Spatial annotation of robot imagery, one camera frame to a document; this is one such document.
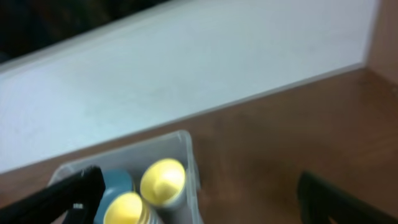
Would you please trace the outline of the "yellow cup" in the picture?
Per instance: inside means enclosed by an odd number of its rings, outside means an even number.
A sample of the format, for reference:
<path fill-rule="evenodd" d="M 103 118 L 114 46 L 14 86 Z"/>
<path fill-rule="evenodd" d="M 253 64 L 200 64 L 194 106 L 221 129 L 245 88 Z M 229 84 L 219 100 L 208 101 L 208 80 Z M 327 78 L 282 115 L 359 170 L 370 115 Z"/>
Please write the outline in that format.
<path fill-rule="evenodd" d="M 150 208 L 135 192 L 117 196 L 105 211 L 104 224 L 149 224 Z"/>

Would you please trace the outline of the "dark blue bowl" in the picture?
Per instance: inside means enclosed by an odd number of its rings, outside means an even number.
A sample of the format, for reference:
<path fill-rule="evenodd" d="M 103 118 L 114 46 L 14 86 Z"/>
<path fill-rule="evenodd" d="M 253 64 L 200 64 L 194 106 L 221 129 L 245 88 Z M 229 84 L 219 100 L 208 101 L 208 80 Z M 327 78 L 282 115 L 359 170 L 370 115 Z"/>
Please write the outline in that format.
<path fill-rule="evenodd" d="M 103 224 L 104 215 L 111 202 L 119 195 L 135 191 L 135 184 L 126 170 L 112 169 L 103 171 L 105 190 L 98 206 L 94 224 Z"/>

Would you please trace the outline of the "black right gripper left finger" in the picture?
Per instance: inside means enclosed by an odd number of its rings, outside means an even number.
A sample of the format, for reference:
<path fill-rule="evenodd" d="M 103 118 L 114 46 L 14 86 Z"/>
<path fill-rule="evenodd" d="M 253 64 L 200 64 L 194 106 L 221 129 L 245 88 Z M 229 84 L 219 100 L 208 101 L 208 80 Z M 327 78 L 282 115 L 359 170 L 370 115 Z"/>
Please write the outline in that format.
<path fill-rule="evenodd" d="M 87 167 L 1 209 L 1 223 L 93 223 L 105 191 L 103 173 Z"/>

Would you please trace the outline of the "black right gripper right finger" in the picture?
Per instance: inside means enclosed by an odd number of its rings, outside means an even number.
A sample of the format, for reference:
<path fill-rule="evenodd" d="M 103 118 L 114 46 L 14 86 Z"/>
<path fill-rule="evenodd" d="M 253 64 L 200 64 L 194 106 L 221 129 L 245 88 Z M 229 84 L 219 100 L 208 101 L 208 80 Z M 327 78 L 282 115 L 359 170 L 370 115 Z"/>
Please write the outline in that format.
<path fill-rule="evenodd" d="M 397 219 L 310 172 L 302 172 L 297 185 L 300 217 L 304 224 L 397 224 Z"/>

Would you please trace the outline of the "yellow small bowl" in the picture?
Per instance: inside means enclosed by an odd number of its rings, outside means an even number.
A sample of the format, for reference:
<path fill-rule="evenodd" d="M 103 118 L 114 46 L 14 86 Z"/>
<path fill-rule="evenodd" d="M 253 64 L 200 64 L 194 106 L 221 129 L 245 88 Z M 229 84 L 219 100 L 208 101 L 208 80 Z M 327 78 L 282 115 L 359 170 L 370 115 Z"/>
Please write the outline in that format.
<path fill-rule="evenodd" d="M 176 159 L 166 158 L 153 163 L 144 172 L 140 191 L 142 197 L 157 208 L 172 208 L 183 200 L 187 175 Z"/>

